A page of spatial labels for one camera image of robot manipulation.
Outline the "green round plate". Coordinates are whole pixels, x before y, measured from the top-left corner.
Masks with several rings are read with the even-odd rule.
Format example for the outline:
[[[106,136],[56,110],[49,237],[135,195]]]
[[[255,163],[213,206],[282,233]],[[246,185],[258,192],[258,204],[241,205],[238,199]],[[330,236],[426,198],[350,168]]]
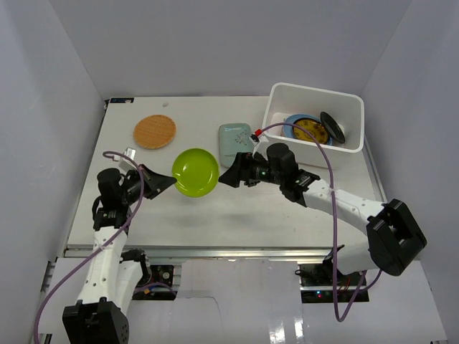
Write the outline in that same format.
[[[211,193],[218,183],[219,165],[216,158],[202,148],[190,148],[180,153],[171,168],[175,187],[193,198]]]

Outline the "blue round plate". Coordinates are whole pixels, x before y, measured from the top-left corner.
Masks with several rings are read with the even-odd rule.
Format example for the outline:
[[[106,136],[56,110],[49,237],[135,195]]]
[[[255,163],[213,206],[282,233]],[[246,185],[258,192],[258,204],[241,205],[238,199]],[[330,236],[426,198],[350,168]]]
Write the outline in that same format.
[[[293,137],[293,127],[295,127],[294,122],[300,118],[310,118],[310,119],[314,119],[320,122],[319,119],[313,117],[312,115],[306,115],[306,114],[291,115],[285,119],[285,125],[283,126],[283,129],[282,129],[282,133],[284,137],[295,139]],[[332,145],[332,143],[333,143],[333,138],[330,136],[329,142],[323,145]]]

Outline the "yellow patterned black-rimmed plate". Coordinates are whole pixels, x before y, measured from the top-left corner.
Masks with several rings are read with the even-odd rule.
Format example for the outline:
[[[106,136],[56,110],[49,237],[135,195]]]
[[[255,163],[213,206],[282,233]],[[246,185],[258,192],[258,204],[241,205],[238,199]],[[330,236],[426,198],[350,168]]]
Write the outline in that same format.
[[[323,125],[317,120],[310,118],[300,118],[294,122],[293,137],[298,140],[313,142],[311,136],[305,133],[308,131],[320,144],[327,144],[330,139],[330,135],[323,127]]]

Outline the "black round plate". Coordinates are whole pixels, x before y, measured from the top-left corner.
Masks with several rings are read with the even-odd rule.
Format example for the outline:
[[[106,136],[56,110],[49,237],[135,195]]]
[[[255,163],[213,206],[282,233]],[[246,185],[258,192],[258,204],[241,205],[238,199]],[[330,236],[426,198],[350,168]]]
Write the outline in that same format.
[[[320,113],[320,120],[323,127],[335,141],[340,144],[344,144],[346,142],[343,130],[327,112],[322,111]]]

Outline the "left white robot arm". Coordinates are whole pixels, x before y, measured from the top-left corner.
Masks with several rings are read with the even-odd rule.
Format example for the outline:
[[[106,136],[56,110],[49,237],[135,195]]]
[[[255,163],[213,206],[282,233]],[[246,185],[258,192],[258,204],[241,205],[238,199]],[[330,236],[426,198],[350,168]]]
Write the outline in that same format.
[[[128,306],[135,289],[152,278],[146,253],[124,249],[131,205],[156,198],[176,179],[140,165],[126,173],[107,168],[97,181],[100,195],[92,208],[95,256],[77,301],[64,309],[62,322],[71,343],[127,343]]]

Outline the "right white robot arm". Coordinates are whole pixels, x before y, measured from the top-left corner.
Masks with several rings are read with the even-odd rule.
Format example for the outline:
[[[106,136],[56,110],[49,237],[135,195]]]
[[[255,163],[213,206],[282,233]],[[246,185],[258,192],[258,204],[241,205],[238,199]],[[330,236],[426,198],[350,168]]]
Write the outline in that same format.
[[[342,285],[352,273],[370,269],[397,277],[427,245],[406,203],[397,199],[382,203],[333,190],[320,176],[299,168],[284,143],[270,145],[266,156],[238,153],[219,182],[233,188],[241,183],[275,184],[287,200],[336,215],[365,234],[366,242],[341,245],[323,259],[324,278],[334,286]]]

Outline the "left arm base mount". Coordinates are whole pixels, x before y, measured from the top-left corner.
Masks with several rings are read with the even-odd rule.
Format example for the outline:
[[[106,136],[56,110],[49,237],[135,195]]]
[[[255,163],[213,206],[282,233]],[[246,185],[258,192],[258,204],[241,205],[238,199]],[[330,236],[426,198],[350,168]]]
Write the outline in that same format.
[[[175,292],[178,291],[181,268],[174,265],[151,265],[152,278],[150,283],[160,282],[168,285]],[[176,296],[164,287],[151,287],[133,295],[132,300],[143,301],[173,301]]]

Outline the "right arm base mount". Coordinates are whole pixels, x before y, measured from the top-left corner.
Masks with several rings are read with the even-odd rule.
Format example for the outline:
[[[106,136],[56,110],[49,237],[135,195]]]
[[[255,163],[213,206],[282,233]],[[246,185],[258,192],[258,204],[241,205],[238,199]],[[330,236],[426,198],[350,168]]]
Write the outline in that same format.
[[[301,301],[303,304],[333,304],[333,281],[331,271],[322,264],[300,264],[295,271],[299,279]],[[337,300],[347,303],[361,279],[362,273],[349,275],[338,273]]]

